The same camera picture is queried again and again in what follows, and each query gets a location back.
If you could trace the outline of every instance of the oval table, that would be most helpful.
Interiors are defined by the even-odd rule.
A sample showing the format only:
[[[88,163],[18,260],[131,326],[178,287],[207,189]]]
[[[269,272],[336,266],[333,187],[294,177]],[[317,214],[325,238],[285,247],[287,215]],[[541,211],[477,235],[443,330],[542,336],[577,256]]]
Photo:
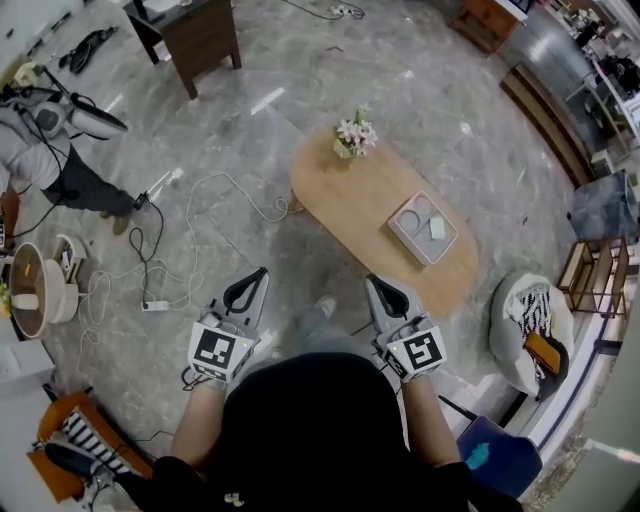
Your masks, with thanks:
[[[333,132],[326,129],[297,151],[291,169],[294,200],[370,272],[412,286],[434,317],[450,315],[464,302],[478,271],[478,247],[467,224],[388,144],[349,161],[340,160],[332,145]],[[440,261],[426,267],[387,226],[420,190],[458,231]]]

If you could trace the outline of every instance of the table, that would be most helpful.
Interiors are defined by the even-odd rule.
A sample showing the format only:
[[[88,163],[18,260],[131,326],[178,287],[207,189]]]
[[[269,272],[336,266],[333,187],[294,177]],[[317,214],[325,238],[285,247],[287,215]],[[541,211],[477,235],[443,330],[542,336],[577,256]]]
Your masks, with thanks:
[[[460,306],[478,271],[478,247],[466,223],[388,144],[363,159],[344,161],[325,129],[296,153],[291,168],[295,199],[369,271],[412,286],[435,317]],[[387,226],[387,220],[423,190],[458,230],[442,259],[422,266]]]
[[[193,0],[162,13],[141,12],[129,2],[124,10],[151,62],[158,63],[154,46],[164,41],[189,97],[198,97],[193,78],[231,56],[233,69],[242,67],[229,0]]]

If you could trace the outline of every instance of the jeans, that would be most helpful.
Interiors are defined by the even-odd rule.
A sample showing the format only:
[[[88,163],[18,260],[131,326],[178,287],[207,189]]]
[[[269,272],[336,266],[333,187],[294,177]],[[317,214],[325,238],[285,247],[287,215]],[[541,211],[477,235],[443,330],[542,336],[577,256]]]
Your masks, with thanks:
[[[76,210],[107,212],[116,217],[126,217],[133,210],[133,199],[129,194],[93,172],[73,146],[62,174],[42,193],[51,203],[60,201],[61,205]]]
[[[364,357],[373,363],[373,347],[358,343],[353,336],[331,324],[324,311],[317,306],[297,317],[283,338],[287,358],[303,354],[337,352]],[[281,359],[274,358],[257,361],[247,368],[243,378],[280,361]]]

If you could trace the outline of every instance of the white cable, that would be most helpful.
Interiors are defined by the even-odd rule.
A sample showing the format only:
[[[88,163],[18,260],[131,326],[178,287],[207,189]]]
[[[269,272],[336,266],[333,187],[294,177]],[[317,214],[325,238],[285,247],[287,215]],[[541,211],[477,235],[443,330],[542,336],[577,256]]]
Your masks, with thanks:
[[[175,275],[173,275],[169,270],[167,270],[167,268],[169,268],[169,265],[163,261],[160,258],[153,258],[153,260],[151,261],[157,261],[159,263],[162,263],[164,265],[164,267],[161,267],[159,265],[156,265],[154,267],[151,267],[149,269],[147,269],[147,276],[154,270],[160,270],[164,273],[164,281],[162,283],[162,287],[160,290],[160,296],[162,296],[163,292],[164,292],[164,287],[167,281],[167,277],[173,279],[174,281],[178,282],[178,283],[188,283],[187,284],[187,294],[180,297],[179,299],[173,300],[169,302],[169,306],[173,306],[174,304],[178,304],[184,300],[187,300],[187,303],[181,307],[170,307],[169,309],[171,309],[172,311],[184,311],[185,309],[187,309],[191,303],[191,297],[192,295],[198,291],[200,288],[202,288],[202,286],[204,285],[204,274],[202,274],[202,272],[197,272],[197,268],[198,268],[198,249],[199,249],[199,245],[198,245],[198,238],[196,237],[196,232],[193,229],[193,226],[191,225],[191,221],[189,220],[189,213],[190,213],[190,209],[191,209],[191,203],[193,201],[193,194],[195,192],[195,190],[200,187],[200,185],[202,183],[204,183],[205,181],[208,181],[210,179],[213,178],[217,178],[219,176],[225,176],[229,179],[229,181],[231,181],[231,183],[240,191],[244,194],[244,196],[249,200],[249,202],[251,203],[251,206],[253,206],[253,208],[260,214],[260,216],[266,220],[267,222],[270,222],[272,224],[281,222],[285,219],[285,217],[287,215],[289,215],[290,213],[299,213],[301,211],[303,211],[304,208],[299,208],[297,210],[289,210],[289,203],[282,198],[278,198],[275,202],[275,207],[278,211],[280,211],[282,213],[282,215],[280,217],[277,217],[275,219],[271,219],[269,217],[267,217],[260,208],[258,208],[258,206],[256,205],[256,203],[253,202],[253,199],[251,199],[251,197],[249,196],[249,194],[247,193],[247,191],[245,189],[243,189],[240,185],[238,185],[238,183],[226,172],[219,172],[216,174],[212,174],[211,176],[207,176],[205,178],[202,178],[200,180],[198,180],[195,185],[193,185],[193,187],[191,187],[191,192],[189,194],[189,202],[187,203],[187,209],[185,210],[185,216],[184,216],[184,220],[187,223],[187,226],[189,226],[189,231],[191,232],[191,236],[193,237],[193,242],[194,242],[194,258],[193,258],[193,269],[191,270],[191,274],[189,275],[189,277],[187,279],[182,279],[179,278]],[[84,345],[84,340],[85,338],[89,341],[89,343],[91,343],[92,345],[100,345],[102,343],[102,336],[100,334],[100,332],[98,331],[97,327],[99,327],[100,325],[102,325],[102,322],[104,320],[105,317],[105,313],[106,313],[106,308],[107,308],[107,301],[109,300],[109,295],[111,293],[111,279],[122,279],[123,277],[128,276],[129,274],[132,274],[133,272],[135,272],[136,270],[138,270],[140,267],[144,266],[144,263],[139,263],[138,265],[136,265],[135,267],[133,267],[131,270],[128,270],[127,272],[125,272],[124,274],[120,274],[119,276],[114,276],[109,272],[106,272],[104,270],[96,270],[93,274],[91,274],[91,277],[89,278],[89,286],[88,286],[88,290],[87,293],[85,294],[84,298],[80,301],[80,303],[78,304],[78,308],[80,308],[80,306],[82,304],[84,304],[85,302],[87,303],[87,312],[88,312],[88,316],[89,316],[89,321],[92,325],[87,326],[84,331],[82,332],[82,335],[80,336],[80,350],[78,351],[78,361],[76,363],[76,373],[80,372],[80,360],[82,358],[82,348]],[[196,286],[193,287],[193,280],[195,277],[200,276],[200,283]],[[91,312],[91,296],[96,292],[97,288],[98,288],[98,284],[101,280],[106,279],[107,281],[107,290],[105,292],[105,296],[104,296],[104,300],[102,302],[102,309],[100,311],[100,316],[99,318],[94,318],[93,317],[93,313]],[[139,286],[142,288],[143,284],[142,282],[145,279],[145,275],[143,273],[142,277],[140,278],[140,284]],[[156,297],[153,293],[151,293],[150,291],[147,290],[147,293],[149,295],[151,295],[153,297],[153,300],[156,300]],[[96,336],[96,339],[92,339],[91,336],[89,336],[89,334],[94,334]]]

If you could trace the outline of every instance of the dark wooden side table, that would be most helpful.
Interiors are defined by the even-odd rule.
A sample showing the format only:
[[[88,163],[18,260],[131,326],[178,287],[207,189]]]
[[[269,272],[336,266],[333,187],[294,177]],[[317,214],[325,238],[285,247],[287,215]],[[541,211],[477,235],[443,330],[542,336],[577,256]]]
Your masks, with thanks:
[[[189,97],[198,97],[193,79],[231,56],[233,69],[240,69],[230,0],[193,0],[187,7],[177,4],[164,12],[124,6],[140,42],[153,64],[159,59],[153,47],[164,41]]]
[[[518,26],[518,20],[494,0],[465,0],[451,27],[489,55],[496,52]]]

